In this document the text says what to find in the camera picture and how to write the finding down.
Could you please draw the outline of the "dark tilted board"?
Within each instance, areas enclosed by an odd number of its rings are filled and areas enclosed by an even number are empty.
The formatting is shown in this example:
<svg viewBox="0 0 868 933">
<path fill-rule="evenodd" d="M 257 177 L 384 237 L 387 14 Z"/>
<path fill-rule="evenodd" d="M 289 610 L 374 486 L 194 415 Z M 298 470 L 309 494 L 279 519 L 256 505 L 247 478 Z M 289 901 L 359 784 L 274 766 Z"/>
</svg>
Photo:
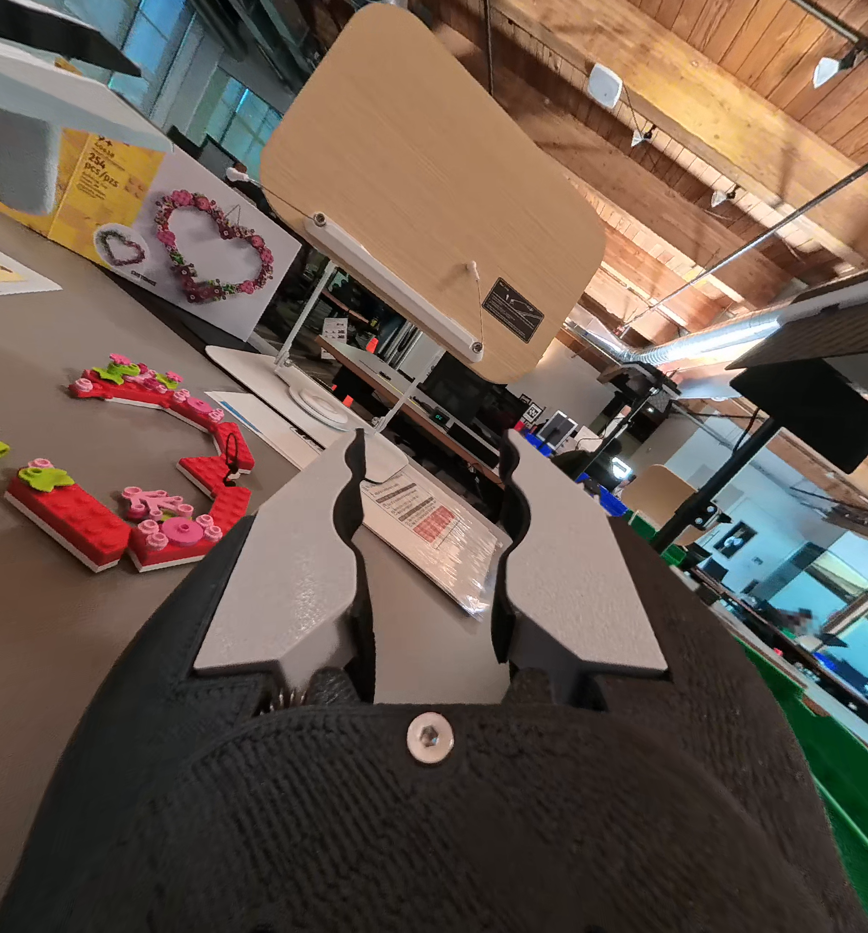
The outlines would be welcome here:
<svg viewBox="0 0 868 933">
<path fill-rule="evenodd" d="M 868 270 L 792 302 L 777 330 L 727 364 L 726 370 L 862 354 L 868 354 Z"/>
</svg>

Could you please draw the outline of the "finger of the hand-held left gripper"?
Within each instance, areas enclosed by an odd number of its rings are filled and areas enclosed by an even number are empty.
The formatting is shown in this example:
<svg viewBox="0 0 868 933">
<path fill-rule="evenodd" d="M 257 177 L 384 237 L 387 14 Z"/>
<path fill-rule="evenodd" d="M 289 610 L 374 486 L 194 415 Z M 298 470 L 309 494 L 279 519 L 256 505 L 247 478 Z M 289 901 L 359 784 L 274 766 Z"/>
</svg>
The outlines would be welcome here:
<svg viewBox="0 0 868 933">
<path fill-rule="evenodd" d="M 141 68 L 97 28 L 37 2 L 0 1 L 0 40 L 126 76 Z"/>
<path fill-rule="evenodd" d="M 126 145 L 172 149 L 165 134 L 111 88 L 2 41 L 0 110 Z"/>
</svg>

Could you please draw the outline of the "silver air duct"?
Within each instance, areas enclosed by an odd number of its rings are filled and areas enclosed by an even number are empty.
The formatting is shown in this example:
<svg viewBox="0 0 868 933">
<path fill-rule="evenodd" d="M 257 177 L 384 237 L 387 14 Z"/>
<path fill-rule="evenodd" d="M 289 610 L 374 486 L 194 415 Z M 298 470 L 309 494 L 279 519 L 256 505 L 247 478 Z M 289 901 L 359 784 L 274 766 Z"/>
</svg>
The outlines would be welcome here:
<svg viewBox="0 0 868 933">
<path fill-rule="evenodd" d="M 745 314 L 666 344 L 632 351 L 624 356 L 622 364 L 659 367 L 686 358 L 708 356 L 740 344 L 752 344 L 777 331 L 784 311 L 781 305 Z"/>
</svg>

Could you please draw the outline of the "long background table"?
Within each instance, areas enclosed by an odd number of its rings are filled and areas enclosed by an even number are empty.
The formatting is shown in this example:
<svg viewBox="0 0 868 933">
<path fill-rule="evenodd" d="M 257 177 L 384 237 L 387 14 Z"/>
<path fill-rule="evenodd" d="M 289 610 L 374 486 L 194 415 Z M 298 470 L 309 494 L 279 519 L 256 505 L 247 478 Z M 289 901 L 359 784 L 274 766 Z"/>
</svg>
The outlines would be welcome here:
<svg viewBox="0 0 868 933">
<path fill-rule="evenodd" d="M 412 389 L 411 381 L 398 370 L 367 351 L 344 342 L 319 336 L 316 344 L 369 385 L 390 408 L 394 407 L 394 403 L 400 403 L 395 416 L 412 421 L 417 430 L 441 448 L 460 457 L 469 469 L 494 485 L 503 486 L 497 469 L 500 459 L 498 449 L 454 416 L 436 407 L 419 388 Z"/>
</svg>

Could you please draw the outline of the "wooden book stand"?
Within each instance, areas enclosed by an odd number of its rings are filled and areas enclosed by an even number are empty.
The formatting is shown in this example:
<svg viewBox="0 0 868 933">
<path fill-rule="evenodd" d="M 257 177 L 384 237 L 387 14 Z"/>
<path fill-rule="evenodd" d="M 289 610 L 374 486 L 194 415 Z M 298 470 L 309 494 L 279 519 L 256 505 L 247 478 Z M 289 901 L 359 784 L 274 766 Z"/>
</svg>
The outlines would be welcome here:
<svg viewBox="0 0 868 933">
<path fill-rule="evenodd" d="M 397 6 L 350 20 L 260 180 L 288 227 L 489 382 L 534 370 L 603 259 L 560 166 Z"/>
</svg>

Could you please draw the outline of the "clear plastic wrapped sheet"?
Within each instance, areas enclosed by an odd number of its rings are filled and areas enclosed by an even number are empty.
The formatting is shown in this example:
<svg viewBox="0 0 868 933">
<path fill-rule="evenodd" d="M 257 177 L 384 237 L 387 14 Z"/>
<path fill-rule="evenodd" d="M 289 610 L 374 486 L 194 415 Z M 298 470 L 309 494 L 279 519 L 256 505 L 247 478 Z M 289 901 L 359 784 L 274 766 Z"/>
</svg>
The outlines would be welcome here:
<svg viewBox="0 0 868 933">
<path fill-rule="evenodd" d="M 323 454 L 324 444 L 254 395 L 210 391 L 207 397 L 299 469 Z M 410 464 L 381 483 L 364 480 L 361 489 L 364 526 L 468 616 L 484 621 L 504 547 L 498 533 Z"/>
</svg>

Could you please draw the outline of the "yellow white lego box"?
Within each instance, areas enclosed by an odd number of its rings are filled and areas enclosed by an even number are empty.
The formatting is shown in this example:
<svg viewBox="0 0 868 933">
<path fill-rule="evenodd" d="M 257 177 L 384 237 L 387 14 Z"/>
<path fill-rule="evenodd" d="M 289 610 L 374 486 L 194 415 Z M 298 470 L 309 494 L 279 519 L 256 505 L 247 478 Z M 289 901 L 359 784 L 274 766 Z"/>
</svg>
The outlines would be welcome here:
<svg viewBox="0 0 868 933">
<path fill-rule="evenodd" d="M 169 153 L 64 131 L 52 210 L 0 211 L 246 342 L 300 243 L 175 146 Z"/>
</svg>

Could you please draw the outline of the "white ceiling access point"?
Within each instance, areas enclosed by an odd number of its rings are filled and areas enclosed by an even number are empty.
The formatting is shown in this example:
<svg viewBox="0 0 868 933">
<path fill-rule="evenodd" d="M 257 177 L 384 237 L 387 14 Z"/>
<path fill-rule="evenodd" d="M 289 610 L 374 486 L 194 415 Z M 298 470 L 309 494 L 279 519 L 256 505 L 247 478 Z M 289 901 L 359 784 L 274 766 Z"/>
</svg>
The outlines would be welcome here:
<svg viewBox="0 0 868 933">
<path fill-rule="evenodd" d="M 623 81 L 613 70 L 600 63 L 592 65 L 587 80 L 587 93 L 599 106 L 613 110 L 620 101 Z"/>
</svg>

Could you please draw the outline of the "black monitor pole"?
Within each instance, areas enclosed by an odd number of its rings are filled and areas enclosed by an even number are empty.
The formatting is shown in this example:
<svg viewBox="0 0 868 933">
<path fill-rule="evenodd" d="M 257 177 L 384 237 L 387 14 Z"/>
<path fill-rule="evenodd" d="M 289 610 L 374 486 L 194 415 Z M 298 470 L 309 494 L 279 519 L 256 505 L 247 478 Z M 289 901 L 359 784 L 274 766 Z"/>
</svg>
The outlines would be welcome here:
<svg viewBox="0 0 868 933">
<path fill-rule="evenodd" d="M 753 433 L 747 434 L 747 439 L 732 449 L 730 457 L 720 466 L 706 484 L 695 493 L 688 496 L 676 509 L 660 530 L 650 541 L 651 547 L 657 554 L 663 554 L 674 541 L 682 535 L 684 530 L 695 524 L 697 519 L 706 515 L 706 507 L 779 433 L 782 425 L 774 418 L 766 418 L 761 426 Z"/>
</svg>

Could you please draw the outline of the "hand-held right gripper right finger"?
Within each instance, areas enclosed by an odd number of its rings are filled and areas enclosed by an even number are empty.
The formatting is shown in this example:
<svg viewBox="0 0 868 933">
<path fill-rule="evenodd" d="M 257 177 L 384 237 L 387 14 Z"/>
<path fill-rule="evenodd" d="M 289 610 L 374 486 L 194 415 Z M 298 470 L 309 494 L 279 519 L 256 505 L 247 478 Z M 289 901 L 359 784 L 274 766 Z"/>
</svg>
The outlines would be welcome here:
<svg viewBox="0 0 868 933">
<path fill-rule="evenodd" d="M 533 669 L 555 701 L 577 701 L 598 675 L 664 679 L 668 661 L 609 515 L 516 431 L 501 441 L 491 638 L 511 674 Z"/>
</svg>

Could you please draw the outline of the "black monitor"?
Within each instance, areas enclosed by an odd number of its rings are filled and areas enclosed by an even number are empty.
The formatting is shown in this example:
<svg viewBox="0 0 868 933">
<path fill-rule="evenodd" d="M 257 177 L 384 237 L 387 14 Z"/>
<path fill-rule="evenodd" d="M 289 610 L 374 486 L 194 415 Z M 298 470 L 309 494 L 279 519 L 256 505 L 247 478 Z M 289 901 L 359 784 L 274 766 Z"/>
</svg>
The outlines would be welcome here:
<svg viewBox="0 0 868 933">
<path fill-rule="evenodd" d="M 730 386 L 841 472 L 868 457 L 868 400 L 824 360 L 746 367 Z"/>
</svg>

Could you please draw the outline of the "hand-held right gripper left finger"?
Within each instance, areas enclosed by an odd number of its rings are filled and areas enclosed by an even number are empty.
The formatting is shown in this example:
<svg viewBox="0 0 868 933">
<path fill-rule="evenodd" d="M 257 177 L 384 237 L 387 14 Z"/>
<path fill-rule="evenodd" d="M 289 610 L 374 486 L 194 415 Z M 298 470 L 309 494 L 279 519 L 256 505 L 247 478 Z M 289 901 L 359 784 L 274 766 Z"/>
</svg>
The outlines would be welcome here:
<svg viewBox="0 0 868 933">
<path fill-rule="evenodd" d="M 199 652 L 196 674 L 272 675 L 287 690 L 325 668 L 376 693 L 365 559 L 366 432 L 339 437 L 256 512 Z"/>
</svg>

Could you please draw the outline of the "red lego heart half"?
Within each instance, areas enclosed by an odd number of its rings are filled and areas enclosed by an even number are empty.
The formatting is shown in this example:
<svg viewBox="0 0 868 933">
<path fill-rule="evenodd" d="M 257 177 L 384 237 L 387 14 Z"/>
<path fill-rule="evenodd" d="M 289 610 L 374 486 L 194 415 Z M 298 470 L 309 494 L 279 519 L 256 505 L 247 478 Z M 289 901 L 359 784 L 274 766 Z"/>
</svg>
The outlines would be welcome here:
<svg viewBox="0 0 868 933">
<path fill-rule="evenodd" d="M 241 426 L 185 388 L 183 378 L 129 356 L 112 354 L 68 385 L 77 399 L 161 411 L 199 429 L 214 446 L 208 456 L 182 458 L 177 470 L 208 499 L 196 510 L 183 496 L 131 485 L 123 514 L 86 492 L 50 460 L 31 460 L 11 479 L 6 501 L 93 573 L 128 557 L 140 573 L 200 562 L 246 516 L 251 491 L 241 479 L 255 459 Z"/>
</svg>

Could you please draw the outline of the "large window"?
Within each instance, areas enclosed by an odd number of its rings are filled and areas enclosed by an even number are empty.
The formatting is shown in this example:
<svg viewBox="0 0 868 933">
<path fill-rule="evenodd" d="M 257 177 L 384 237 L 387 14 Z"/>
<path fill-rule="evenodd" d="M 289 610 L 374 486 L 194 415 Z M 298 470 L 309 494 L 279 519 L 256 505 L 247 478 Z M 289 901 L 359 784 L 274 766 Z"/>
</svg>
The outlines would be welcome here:
<svg viewBox="0 0 868 933">
<path fill-rule="evenodd" d="M 279 125 L 284 89 L 228 2 L 128 2 L 121 50 L 139 76 L 110 87 L 194 157 L 233 157 L 258 177 Z"/>
</svg>

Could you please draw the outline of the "green panel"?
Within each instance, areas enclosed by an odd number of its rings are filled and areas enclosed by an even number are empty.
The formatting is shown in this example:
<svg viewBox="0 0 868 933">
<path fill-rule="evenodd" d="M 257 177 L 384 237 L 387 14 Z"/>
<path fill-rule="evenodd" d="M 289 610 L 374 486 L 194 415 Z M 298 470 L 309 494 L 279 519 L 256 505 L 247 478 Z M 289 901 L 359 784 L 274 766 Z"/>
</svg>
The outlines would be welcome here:
<svg viewBox="0 0 868 933">
<path fill-rule="evenodd" d="M 809 764 L 849 881 L 868 914 L 868 743 L 850 710 L 784 670 L 762 643 L 734 636 L 759 671 Z"/>
</svg>

